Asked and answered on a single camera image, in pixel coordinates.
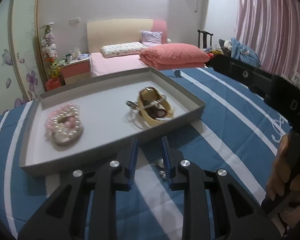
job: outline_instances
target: blue striped bedspread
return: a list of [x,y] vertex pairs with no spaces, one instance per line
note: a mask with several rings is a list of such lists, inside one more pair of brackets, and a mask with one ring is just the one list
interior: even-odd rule
[[[172,70],[163,73],[206,103],[199,120],[167,135],[170,146],[203,169],[226,169],[261,203],[278,142],[290,129],[287,121],[212,69],[182,69],[181,77]],[[33,106],[29,102],[0,116],[0,219],[15,237],[71,172],[32,178],[19,168],[24,124]],[[118,239],[181,239],[183,192],[170,191],[158,175],[152,162],[160,156],[160,138],[140,146],[135,184],[130,192],[117,193]]]

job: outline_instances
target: floral pillow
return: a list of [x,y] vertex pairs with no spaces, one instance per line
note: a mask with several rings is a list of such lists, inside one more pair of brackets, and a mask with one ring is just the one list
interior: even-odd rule
[[141,32],[141,43],[147,47],[152,47],[162,44],[162,32]]
[[140,42],[130,42],[122,44],[107,45],[101,48],[105,58],[139,54],[140,51],[146,49],[145,45]]

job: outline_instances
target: folded pink blanket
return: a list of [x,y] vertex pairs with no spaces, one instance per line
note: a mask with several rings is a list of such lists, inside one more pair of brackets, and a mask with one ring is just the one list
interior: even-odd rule
[[167,43],[144,49],[140,59],[158,70],[187,67],[204,67],[210,60],[198,47],[184,43]]

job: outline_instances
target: cream headboard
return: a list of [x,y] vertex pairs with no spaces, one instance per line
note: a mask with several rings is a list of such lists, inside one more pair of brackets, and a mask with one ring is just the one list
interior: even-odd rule
[[112,19],[87,23],[89,53],[101,52],[105,45],[141,40],[140,31],[167,33],[165,21],[152,19]]

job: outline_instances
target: nightstand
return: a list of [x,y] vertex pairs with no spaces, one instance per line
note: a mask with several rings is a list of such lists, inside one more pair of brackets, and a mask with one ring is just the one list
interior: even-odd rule
[[66,85],[91,78],[89,57],[62,66],[61,73]]

